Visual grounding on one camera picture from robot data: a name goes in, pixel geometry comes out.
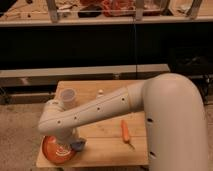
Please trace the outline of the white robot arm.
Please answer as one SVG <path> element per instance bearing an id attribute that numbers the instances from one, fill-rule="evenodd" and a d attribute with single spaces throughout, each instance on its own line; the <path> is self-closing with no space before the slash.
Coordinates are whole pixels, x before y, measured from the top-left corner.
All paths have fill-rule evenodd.
<path id="1" fill-rule="evenodd" d="M 180 74 L 161 74 L 71 110 L 45 112 L 38 130 L 69 144 L 74 128 L 139 111 L 146 118 L 149 171 L 209 171 L 202 97 L 196 85 Z"/>

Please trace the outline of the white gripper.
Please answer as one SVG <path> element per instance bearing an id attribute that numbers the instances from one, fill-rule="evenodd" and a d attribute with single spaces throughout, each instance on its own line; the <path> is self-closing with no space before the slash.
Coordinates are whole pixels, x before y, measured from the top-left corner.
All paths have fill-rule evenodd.
<path id="1" fill-rule="evenodd" d="M 76 129 L 62 130 L 56 135 L 56 142 L 65 148 L 71 148 L 76 141 L 81 141 Z"/>

